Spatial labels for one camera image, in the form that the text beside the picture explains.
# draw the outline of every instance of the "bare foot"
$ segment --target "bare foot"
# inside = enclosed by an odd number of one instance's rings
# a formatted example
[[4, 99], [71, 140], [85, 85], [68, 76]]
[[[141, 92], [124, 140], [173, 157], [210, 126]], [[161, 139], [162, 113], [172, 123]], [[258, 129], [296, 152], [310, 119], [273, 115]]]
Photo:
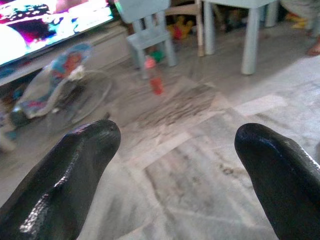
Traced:
[[318, 37], [316, 43], [311, 47], [306, 54], [308, 56], [318, 56], [320, 55], [320, 37]]

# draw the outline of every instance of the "fabric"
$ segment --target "fabric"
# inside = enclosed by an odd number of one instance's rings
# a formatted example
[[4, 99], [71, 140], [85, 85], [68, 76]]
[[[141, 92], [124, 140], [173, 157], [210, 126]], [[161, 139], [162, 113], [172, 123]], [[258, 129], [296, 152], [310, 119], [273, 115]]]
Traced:
[[291, 13], [310, 21], [320, 13], [320, 0], [281, 0], [281, 4]]

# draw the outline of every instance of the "marble floor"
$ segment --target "marble floor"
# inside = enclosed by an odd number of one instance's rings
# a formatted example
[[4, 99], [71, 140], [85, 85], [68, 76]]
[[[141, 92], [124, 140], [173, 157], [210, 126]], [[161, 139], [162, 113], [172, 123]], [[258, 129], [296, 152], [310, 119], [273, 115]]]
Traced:
[[[202, 58], [194, 37], [181, 42], [179, 64], [159, 65], [161, 96], [129, 60], [105, 69], [112, 90], [83, 122], [110, 113], [122, 142], [78, 240], [277, 239], [234, 137], [261, 123], [318, 161], [320, 57], [306, 57], [312, 40], [283, 22], [261, 30], [257, 72], [241, 75], [244, 35], [221, 34], [216, 54]], [[20, 128], [18, 148], [0, 155], [0, 205], [64, 134], [46, 132], [44, 119]]]

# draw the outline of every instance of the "toy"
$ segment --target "toy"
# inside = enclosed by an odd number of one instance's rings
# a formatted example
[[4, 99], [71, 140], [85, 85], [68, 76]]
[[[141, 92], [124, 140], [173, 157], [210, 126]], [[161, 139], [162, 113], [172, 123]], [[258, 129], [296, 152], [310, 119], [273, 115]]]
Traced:
[[189, 32], [194, 26], [194, 22], [189, 20], [185, 24], [185, 17], [178, 16], [177, 22], [167, 26], [168, 31], [174, 39], [181, 40], [187, 38]]
[[295, 24], [292, 26], [292, 28], [294, 29], [304, 29], [308, 23], [308, 20], [306, 18], [299, 17], [293, 13], [288, 13], [285, 16], [285, 19], [295, 22]]

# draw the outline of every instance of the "television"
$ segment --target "television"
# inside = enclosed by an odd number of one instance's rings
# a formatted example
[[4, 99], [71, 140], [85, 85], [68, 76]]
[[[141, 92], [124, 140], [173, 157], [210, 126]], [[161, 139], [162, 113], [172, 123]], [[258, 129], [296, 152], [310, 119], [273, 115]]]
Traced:
[[108, 0], [0, 0], [0, 67], [113, 18]]

